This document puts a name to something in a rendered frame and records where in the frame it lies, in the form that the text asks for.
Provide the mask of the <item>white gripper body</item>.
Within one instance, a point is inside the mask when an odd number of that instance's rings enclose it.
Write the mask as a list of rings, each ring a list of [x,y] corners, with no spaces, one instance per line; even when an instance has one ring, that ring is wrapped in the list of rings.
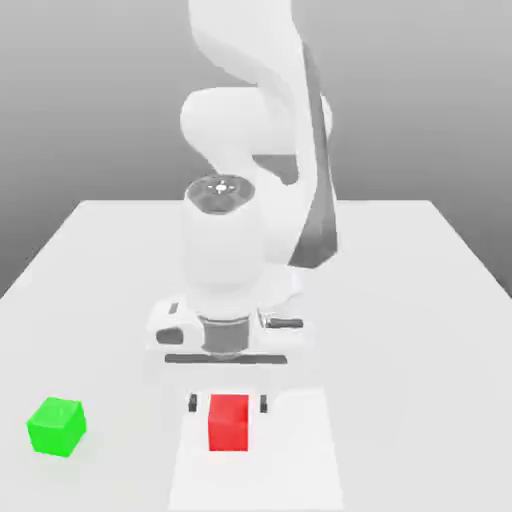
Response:
[[[291,365],[281,354],[245,353],[216,358],[199,353],[167,353],[165,379],[183,395],[213,392],[270,394],[286,380]]]

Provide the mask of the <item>small red cube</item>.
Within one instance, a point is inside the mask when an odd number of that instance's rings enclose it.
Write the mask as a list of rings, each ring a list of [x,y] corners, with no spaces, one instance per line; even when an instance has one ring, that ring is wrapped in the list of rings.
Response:
[[[211,395],[208,412],[210,451],[246,452],[249,445],[248,425],[248,395]]]

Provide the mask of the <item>small green cube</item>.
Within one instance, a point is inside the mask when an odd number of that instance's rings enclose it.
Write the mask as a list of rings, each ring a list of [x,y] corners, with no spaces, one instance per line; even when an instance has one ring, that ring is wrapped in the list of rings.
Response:
[[[26,426],[36,453],[68,458],[86,433],[87,420],[81,401],[50,396]]]

